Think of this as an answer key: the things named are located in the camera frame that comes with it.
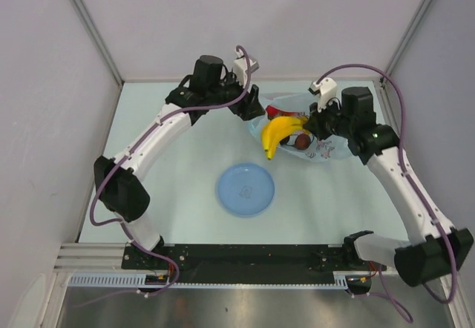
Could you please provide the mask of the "aluminium corner post right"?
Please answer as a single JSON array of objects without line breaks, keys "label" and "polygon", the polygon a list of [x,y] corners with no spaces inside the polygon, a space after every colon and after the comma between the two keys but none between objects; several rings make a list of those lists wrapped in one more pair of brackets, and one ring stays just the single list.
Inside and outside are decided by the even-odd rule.
[{"label": "aluminium corner post right", "polygon": [[419,2],[415,13],[411,17],[408,26],[405,28],[402,38],[400,39],[396,49],[390,57],[389,62],[387,63],[385,68],[385,73],[387,75],[393,74],[434,2],[435,0],[421,0]]}]

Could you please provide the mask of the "red fake fruit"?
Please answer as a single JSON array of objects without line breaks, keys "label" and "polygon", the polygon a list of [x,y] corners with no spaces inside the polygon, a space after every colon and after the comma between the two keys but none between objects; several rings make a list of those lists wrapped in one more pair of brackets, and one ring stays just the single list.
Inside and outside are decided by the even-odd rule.
[{"label": "red fake fruit", "polygon": [[283,111],[279,108],[268,105],[266,107],[266,115],[269,120],[272,120],[276,117],[295,117],[298,115],[298,112]]}]

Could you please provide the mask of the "light blue printed plastic bag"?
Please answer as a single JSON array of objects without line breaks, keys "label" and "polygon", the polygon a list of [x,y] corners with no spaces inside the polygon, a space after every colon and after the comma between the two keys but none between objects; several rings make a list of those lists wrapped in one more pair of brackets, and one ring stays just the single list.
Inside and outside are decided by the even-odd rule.
[{"label": "light blue printed plastic bag", "polygon": [[[259,96],[259,100],[265,111],[266,107],[271,105],[283,111],[298,112],[296,117],[308,117],[309,107],[312,103],[317,102],[318,97],[303,93],[271,93]],[[270,121],[265,114],[249,122],[249,131],[258,142],[261,141],[263,127]],[[299,134],[307,134],[312,140],[309,148],[304,151],[299,151],[294,147],[295,139]],[[278,150],[303,160],[309,160],[312,163],[342,160],[352,156],[345,138],[332,135],[325,140],[318,140],[313,134],[305,131],[296,131],[289,137],[281,140]]]}]

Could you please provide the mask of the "blue plastic plate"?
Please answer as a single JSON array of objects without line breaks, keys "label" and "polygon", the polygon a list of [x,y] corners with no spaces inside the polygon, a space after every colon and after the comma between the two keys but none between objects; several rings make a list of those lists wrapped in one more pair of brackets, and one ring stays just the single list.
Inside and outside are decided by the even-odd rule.
[{"label": "blue plastic plate", "polygon": [[255,163],[239,163],[219,176],[215,194],[228,213],[237,217],[254,217],[272,204],[275,182],[264,167]]}]

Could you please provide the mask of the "aluminium front rail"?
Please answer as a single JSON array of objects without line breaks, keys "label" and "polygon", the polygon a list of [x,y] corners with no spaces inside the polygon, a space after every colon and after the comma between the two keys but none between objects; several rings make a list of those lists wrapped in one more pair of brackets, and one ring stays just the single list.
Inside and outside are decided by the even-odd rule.
[{"label": "aluminium front rail", "polygon": [[[202,263],[257,266],[258,264],[297,265],[314,272],[367,273],[379,259],[370,262],[352,258],[337,245],[245,245],[245,244],[166,244],[159,254],[189,271]],[[151,270],[169,268],[167,261],[149,256],[126,243],[65,243],[54,264],[56,271]]]}]

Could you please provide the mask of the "brown round fake fruit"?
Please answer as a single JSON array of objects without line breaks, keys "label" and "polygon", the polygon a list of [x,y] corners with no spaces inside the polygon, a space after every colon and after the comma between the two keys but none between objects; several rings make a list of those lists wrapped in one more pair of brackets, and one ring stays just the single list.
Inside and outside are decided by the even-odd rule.
[{"label": "brown round fake fruit", "polygon": [[304,151],[309,148],[311,145],[312,140],[309,135],[307,134],[299,134],[294,143],[294,147],[299,151]]}]

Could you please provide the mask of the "aluminium corner post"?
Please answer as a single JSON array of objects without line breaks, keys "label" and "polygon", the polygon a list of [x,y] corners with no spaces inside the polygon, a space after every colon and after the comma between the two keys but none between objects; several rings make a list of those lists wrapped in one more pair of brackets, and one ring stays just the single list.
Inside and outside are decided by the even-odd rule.
[{"label": "aluminium corner post", "polygon": [[114,79],[115,83],[121,88],[124,84],[124,79],[122,78],[119,68],[96,26],[96,22],[94,21],[86,3],[84,0],[70,0],[70,2],[109,74]]},{"label": "aluminium corner post", "polygon": [[390,57],[389,62],[387,63],[385,68],[385,73],[387,75],[393,74],[434,2],[435,0],[421,0],[419,2],[415,13],[411,17],[408,26],[405,28],[402,38],[400,39],[396,49]]}]

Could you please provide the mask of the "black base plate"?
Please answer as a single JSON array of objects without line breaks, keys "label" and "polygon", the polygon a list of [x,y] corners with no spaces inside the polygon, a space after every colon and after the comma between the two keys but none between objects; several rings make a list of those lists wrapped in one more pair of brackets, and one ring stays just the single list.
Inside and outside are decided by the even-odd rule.
[{"label": "black base plate", "polygon": [[377,265],[342,246],[317,244],[169,244],[150,256],[126,246],[121,267],[156,273],[148,284],[178,275],[181,284],[336,286],[357,295],[370,290]]}]

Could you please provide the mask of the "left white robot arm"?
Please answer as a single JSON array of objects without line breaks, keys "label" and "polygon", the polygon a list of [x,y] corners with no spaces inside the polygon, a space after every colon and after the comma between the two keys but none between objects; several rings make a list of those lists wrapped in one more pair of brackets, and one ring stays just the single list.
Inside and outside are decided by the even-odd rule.
[{"label": "left white robot arm", "polygon": [[137,257],[150,269],[164,259],[163,237],[148,218],[151,198],[143,185],[153,164],[172,141],[210,110],[228,108],[243,121],[264,114],[259,88],[251,83],[258,61],[241,47],[236,54],[231,68],[217,56],[202,55],[141,135],[115,156],[101,156],[94,163],[96,194],[90,211],[102,203],[112,212],[112,222],[120,224],[129,240],[141,246]]}]

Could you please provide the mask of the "aluminium corner post left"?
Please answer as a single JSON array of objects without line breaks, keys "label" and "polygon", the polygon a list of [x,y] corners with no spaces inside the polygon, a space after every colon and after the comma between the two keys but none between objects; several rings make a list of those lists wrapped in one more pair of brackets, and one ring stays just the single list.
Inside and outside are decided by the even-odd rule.
[{"label": "aluminium corner post left", "polygon": [[121,88],[124,84],[124,79],[122,78],[119,68],[96,26],[96,22],[94,21],[86,3],[84,0],[70,0],[70,2],[109,74],[114,79],[115,83]]}]

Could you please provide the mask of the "yellow fake banana bunch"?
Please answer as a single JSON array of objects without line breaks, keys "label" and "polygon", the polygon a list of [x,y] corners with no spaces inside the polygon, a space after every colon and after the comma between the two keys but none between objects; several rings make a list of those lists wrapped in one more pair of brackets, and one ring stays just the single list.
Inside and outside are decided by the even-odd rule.
[{"label": "yellow fake banana bunch", "polygon": [[296,131],[302,131],[308,117],[280,116],[272,119],[261,131],[261,145],[268,160],[272,160],[280,141]]}]

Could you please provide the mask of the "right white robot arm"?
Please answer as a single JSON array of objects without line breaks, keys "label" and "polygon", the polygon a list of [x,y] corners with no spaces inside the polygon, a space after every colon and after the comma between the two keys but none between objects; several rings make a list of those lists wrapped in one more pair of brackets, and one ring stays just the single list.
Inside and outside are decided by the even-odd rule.
[{"label": "right white robot arm", "polygon": [[446,275],[456,275],[474,244],[468,229],[456,229],[429,198],[389,126],[379,124],[373,95],[366,87],[312,85],[317,97],[304,127],[319,140],[335,135],[347,140],[351,153],[373,173],[396,207],[407,240],[363,231],[345,237],[342,260],[350,269],[368,261],[396,269],[411,287]]}]

